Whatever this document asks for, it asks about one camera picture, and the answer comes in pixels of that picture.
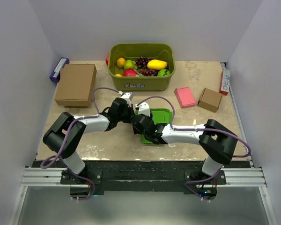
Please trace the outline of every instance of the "table surface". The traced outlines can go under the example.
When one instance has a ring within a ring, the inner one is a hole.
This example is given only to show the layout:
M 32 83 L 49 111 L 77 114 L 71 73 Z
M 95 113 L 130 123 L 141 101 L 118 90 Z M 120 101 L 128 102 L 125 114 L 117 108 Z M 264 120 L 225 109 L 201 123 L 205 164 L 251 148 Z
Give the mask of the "table surface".
M 75 64 L 95 64 L 97 69 L 96 87 L 114 88 L 112 79 L 107 71 L 105 61 L 71 61 Z M 176 71 L 167 90 L 162 92 L 138 91 L 134 93 L 133 104 L 152 96 L 159 95 L 167 98 L 175 107 L 174 125 L 192 125 L 206 123 L 208 119 L 215 119 L 236 135 L 240 136 L 236 115 L 230 95 L 223 96 L 220 108 L 216 113 L 198 106 L 180 108 L 174 94 L 175 88 L 190 87 L 197 101 L 204 88 L 218 91 L 222 68 L 214 61 L 176 61 Z M 98 90 L 95 94 L 96 103 L 100 110 L 110 106 L 118 95 L 109 90 Z M 154 98 L 148 101 L 151 108 L 169 108 L 167 102 Z M 64 108 L 53 100 L 45 124 L 44 133 L 63 112 L 72 115 L 94 115 L 95 107 Z M 204 160 L 207 153 L 202 147 L 187 143 L 173 143 L 168 145 L 145 145 L 141 143 L 139 135 L 134 135 L 131 125 L 119 123 L 116 128 L 108 132 L 93 132 L 82 136 L 77 152 L 83 160 Z M 36 160 L 44 160 L 54 152 L 41 142 Z M 244 147 L 237 143 L 235 155 L 245 154 Z

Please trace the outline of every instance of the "red apple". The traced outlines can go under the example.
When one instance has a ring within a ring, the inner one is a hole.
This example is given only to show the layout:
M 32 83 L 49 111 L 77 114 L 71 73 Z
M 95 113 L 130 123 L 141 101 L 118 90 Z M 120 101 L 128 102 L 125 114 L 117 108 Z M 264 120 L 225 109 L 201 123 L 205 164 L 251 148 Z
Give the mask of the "red apple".
M 106 62 L 106 65 L 108 66 L 108 61 L 109 61 L 109 55 L 106 57 L 105 59 L 105 62 Z
M 123 72 L 123 76 L 139 76 L 139 73 L 135 69 L 126 69 Z

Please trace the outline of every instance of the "cardboard box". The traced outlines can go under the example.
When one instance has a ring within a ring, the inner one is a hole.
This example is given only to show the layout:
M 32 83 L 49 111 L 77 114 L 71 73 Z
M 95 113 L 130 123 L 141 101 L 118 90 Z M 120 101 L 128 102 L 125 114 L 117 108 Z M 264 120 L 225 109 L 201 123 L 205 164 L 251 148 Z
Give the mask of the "cardboard box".
M 196 105 L 195 98 L 193 97 L 189 87 L 176 88 L 174 93 L 181 108 L 187 108 Z
M 95 65 L 66 64 L 60 71 L 55 102 L 64 107 L 89 107 L 96 72 Z
M 54 83 L 58 83 L 60 80 L 60 70 L 69 62 L 70 61 L 68 58 L 60 58 L 58 64 L 50 75 L 50 80 L 52 80 Z
M 198 106 L 215 113 L 219 109 L 222 96 L 223 94 L 219 92 L 204 88 Z

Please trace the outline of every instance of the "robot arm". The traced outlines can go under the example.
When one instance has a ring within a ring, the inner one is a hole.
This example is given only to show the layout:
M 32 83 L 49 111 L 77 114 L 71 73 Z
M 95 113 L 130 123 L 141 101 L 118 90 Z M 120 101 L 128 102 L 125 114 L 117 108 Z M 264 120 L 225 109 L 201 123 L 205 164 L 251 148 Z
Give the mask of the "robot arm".
M 136 108 L 138 115 L 132 120 L 134 133 L 144 134 L 145 138 L 154 144 L 191 143 L 201 145 L 208 154 L 201 171 L 207 176 L 212 176 L 223 165 L 231 163 L 237 143 L 236 139 L 222 133 L 197 131 L 197 129 L 213 128 L 232 133 L 217 121 L 208 120 L 206 124 L 195 126 L 173 125 L 172 128 L 170 124 L 166 123 L 154 124 L 149 105 L 146 102 Z
M 95 131 L 109 131 L 115 128 L 120 121 L 131 123 L 131 117 L 134 115 L 132 97 L 133 94 L 127 92 L 112 102 L 108 112 L 102 112 L 91 118 L 86 117 L 73 125 L 60 156 L 74 173 L 80 174 L 85 168 L 84 162 L 76 152 L 82 135 Z M 63 131 L 67 131 L 69 125 L 77 118 L 81 118 L 81 116 L 72 116 L 68 112 L 64 112 L 58 117 L 43 137 L 43 142 L 49 149 L 58 153 L 66 136 Z
M 85 164 L 76 152 L 82 135 L 95 131 L 109 131 L 115 128 L 118 122 L 132 124 L 135 134 L 144 134 L 145 138 L 154 144 L 191 143 L 202 146 L 208 157 L 196 178 L 212 176 L 222 165 L 231 163 L 236 139 L 217 132 L 196 130 L 213 128 L 232 133 L 222 124 L 215 120 L 208 120 L 206 124 L 173 126 L 174 129 L 167 123 L 154 124 L 150 107 L 146 102 L 137 105 L 138 115 L 134 114 L 132 97 L 132 93 L 125 93 L 112 102 L 108 112 L 102 112 L 91 118 L 86 117 L 73 125 L 60 156 L 74 173 L 81 174 L 85 170 Z M 72 116 L 67 112 L 61 114 L 44 135 L 43 142 L 52 151 L 58 152 L 65 138 L 63 130 L 67 131 L 69 125 L 77 118 L 79 116 Z

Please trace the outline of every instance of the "cable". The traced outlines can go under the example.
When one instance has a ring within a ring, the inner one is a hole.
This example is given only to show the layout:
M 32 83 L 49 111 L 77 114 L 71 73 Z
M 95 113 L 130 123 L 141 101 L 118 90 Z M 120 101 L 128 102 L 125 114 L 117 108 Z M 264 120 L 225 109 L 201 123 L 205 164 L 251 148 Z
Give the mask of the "cable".
M 86 197 L 83 197 L 83 198 L 76 198 L 78 201 L 80 201 L 80 200 L 87 200 L 87 199 L 89 199 L 93 194 L 94 194 L 94 192 L 95 192 L 95 184 L 94 184 L 94 182 L 92 181 L 92 180 L 90 180 L 90 179 L 88 179 L 88 178 L 86 178 L 86 177 L 82 177 L 82 176 L 79 176 L 78 174 L 76 174 L 76 173 L 74 173 L 69 167 L 67 167 L 67 165 L 65 164 L 65 162 L 60 158 L 60 162 L 65 166 L 65 168 L 67 168 L 67 170 L 74 176 L 74 177 L 77 177 L 77 178 L 79 178 L 79 179 L 82 179 L 82 180 L 86 180 L 87 182 L 88 182 L 88 184 L 89 184 L 89 188 L 90 188 L 90 190 L 89 190 L 89 194 L 86 196 Z
M 190 190 L 191 192 L 193 192 L 196 196 L 198 196 L 199 198 L 201 198 L 201 200 L 206 200 L 206 201 L 210 201 L 208 200 L 207 198 L 204 198 L 203 196 L 200 196 L 198 192 L 194 191 L 192 188 L 190 188 L 188 185 L 191 185 L 191 184 L 198 184 L 198 183 L 203 183 L 203 182 L 206 182 L 206 181 L 210 181 L 212 180 L 214 177 L 216 177 L 220 172 L 220 169 L 215 172 L 214 175 L 212 175 L 211 177 L 208 177 L 206 179 L 203 179 L 203 180 L 190 180 L 190 181 L 187 181 L 185 183 L 185 186 L 188 190 Z
M 104 113 L 105 113 L 105 111 L 106 111 L 106 110 L 108 110 L 109 108 L 110 108 L 110 106 L 106 107 L 105 109 L 103 109 L 103 111 L 102 111 L 102 112 L 104 112 Z
M 239 155 L 236 155 L 236 156 L 233 156 L 235 158 L 245 158 L 245 157 L 248 157 L 251 155 L 251 147 L 249 146 L 249 144 L 247 142 L 245 142 L 243 139 L 237 137 L 236 135 L 234 134 L 231 134 L 227 131 L 223 131 L 223 130 L 219 130 L 219 129 L 212 129 L 212 128 L 198 128 L 198 129 L 194 129 L 194 128 L 174 128 L 173 127 L 173 120 L 174 120 L 174 117 L 175 117 L 175 108 L 174 108 L 174 105 L 168 100 L 166 99 L 165 97 L 162 97 L 162 96 L 150 96 L 142 101 L 140 101 L 137 105 L 140 105 L 141 103 L 151 99 L 151 98 L 161 98 L 163 100 L 165 100 L 167 103 L 169 103 L 169 105 L 171 106 L 172 108 L 172 111 L 173 111 L 173 116 L 172 116 L 172 119 L 170 121 L 170 127 L 173 129 L 173 130 L 177 130 L 177 131 L 213 131 L 213 132 L 218 132 L 218 133 L 222 133 L 222 134 L 225 134 L 225 135 L 229 135 L 235 139 L 237 139 L 238 141 L 240 141 L 242 144 L 244 144 L 246 147 L 247 147 L 247 154 L 243 155 L 243 156 L 239 156 Z M 209 201 L 207 198 L 204 198 L 202 196 L 200 196 L 197 192 L 195 192 L 192 188 L 190 188 L 188 186 L 188 184 L 193 184 L 193 183 L 201 183 L 201 182 L 205 182 L 205 181 L 209 181 L 211 179 L 213 179 L 215 176 L 217 176 L 217 174 L 220 172 L 220 170 L 218 170 L 214 175 L 212 175 L 211 177 L 207 178 L 207 179 L 204 179 L 204 180 L 193 180 L 193 181 L 188 181 L 185 183 L 186 187 L 191 191 L 193 192 L 196 196 L 200 197 L 202 200 L 207 200 Z
M 106 89 L 106 90 L 111 90 L 111 91 L 114 91 L 114 92 L 119 93 L 118 90 L 115 90 L 115 89 L 112 89 L 112 88 L 105 88 L 105 87 L 96 88 L 96 89 L 92 92 L 92 101 L 93 101 L 93 103 L 94 103 L 94 106 L 95 106 L 95 108 L 96 108 L 96 110 L 97 110 L 97 114 L 98 114 L 98 115 L 100 114 L 100 111 L 99 111 L 99 108 L 98 108 L 98 106 L 97 106 L 97 104 L 96 104 L 96 102 L 95 102 L 95 92 L 96 92 L 97 90 L 99 90 L 99 89 Z
M 167 103 L 169 103 L 169 105 L 171 106 L 172 108 L 172 111 L 173 111 L 173 116 L 172 116 L 172 119 L 170 121 L 170 127 L 173 129 L 173 130 L 179 130 L 179 131 L 213 131 L 213 132 L 218 132 L 218 133 L 222 133 L 222 134 L 225 134 L 225 135 L 229 135 L 235 139 L 237 139 L 238 141 L 240 141 L 242 144 L 244 144 L 246 147 L 247 147 L 247 154 L 243 155 L 243 156 L 233 156 L 235 158 L 246 158 L 248 156 L 251 155 L 251 147 L 249 146 L 249 144 L 247 142 L 245 142 L 243 139 L 237 137 L 236 135 L 234 134 L 231 134 L 227 131 L 224 131 L 224 130 L 219 130 L 219 129 L 213 129 L 213 128 L 198 128 L 198 129 L 194 129 L 194 128 L 174 128 L 173 127 L 173 120 L 174 120 L 174 117 L 175 117 L 175 108 L 173 106 L 173 104 L 168 100 L 166 99 L 165 97 L 162 97 L 162 96 L 151 96 L 151 97 L 148 97 L 142 101 L 140 101 L 137 105 L 140 105 L 141 103 L 151 99 L 151 98 L 161 98 L 163 100 L 165 100 Z
M 95 92 L 96 92 L 97 90 L 99 90 L 99 89 L 107 89 L 107 90 L 112 90 L 112 91 L 114 91 L 114 92 L 120 93 L 119 91 L 114 90 L 114 89 L 112 89 L 112 88 L 105 88 L 105 87 L 96 88 L 96 89 L 92 92 L 92 101 L 93 101 L 93 104 L 94 104 L 94 106 L 95 106 L 95 108 L 96 108 L 97 115 L 94 115 L 94 116 L 82 116 L 82 117 L 79 117 L 79 118 L 74 119 L 74 120 L 71 122 L 71 124 L 69 125 L 68 129 L 67 129 L 67 133 L 66 133 L 66 135 L 65 135 L 65 138 L 64 138 L 64 140 L 63 140 L 63 142 L 62 142 L 62 144 L 61 144 L 61 147 L 60 147 L 59 151 L 57 152 L 57 154 L 56 154 L 55 156 L 50 156 L 50 157 L 46 158 L 46 159 L 41 163 L 41 166 L 40 166 L 40 167 L 41 167 L 42 169 L 47 169 L 47 168 L 51 167 L 52 165 L 54 165 L 54 164 L 56 163 L 56 161 L 57 161 L 58 159 L 60 159 L 60 161 L 65 165 L 65 163 L 62 161 L 62 158 L 61 158 L 60 156 L 61 156 L 62 151 L 64 150 L 64 147 L 65 147 L 65 144 L 66 144 L 66 142 L 67 142 L 69 133 L 70 133 L 72 127 L 74 126 L 74 124 L 75 124 L 76 122 L 80 121 L 80 120 L 83 120 L 83 119 L 93 119 L 93 118 L 97 118 L 97 117 L 99 116 L 99 114 L 100 114 L 99 108 L 98 108 L 98 106 L 97 106 L 97 104 L 96 104 L 96 101 L 95 101 Z M 52 158 L 53 158 L 53 160 L 52 160 L 50 163 L 48 163 L 47 165 L 45 165 L 45 164 L 46 164 L 50 159 L 52 159 Z M 92 180 L 88 179 L 88 178 L 85 178 L 85 177 L 82 177 L 82 176 L 77 175 L 77 174 L 74 173 L 70 168 L 68 168 L 68 170 L 69 170 L 69 172 L 70 172 L 73 176 L 75 176 L 75 177 L 77 177 L 77 178 L 79 178 L 79 179 L 86 180 L 88 183 L 90 183 L 90 184 L 93 186 L 92 192 L 91 192 L 87 197 L 84 197 L 84 198 L 77 198 L 77 200 L 86 200 L 86 199 L 89 199 L 89 198 L 93 195 L 93 193 L 95 192 L 95 184 L 94 184 L 94 182 L 93 182 Z

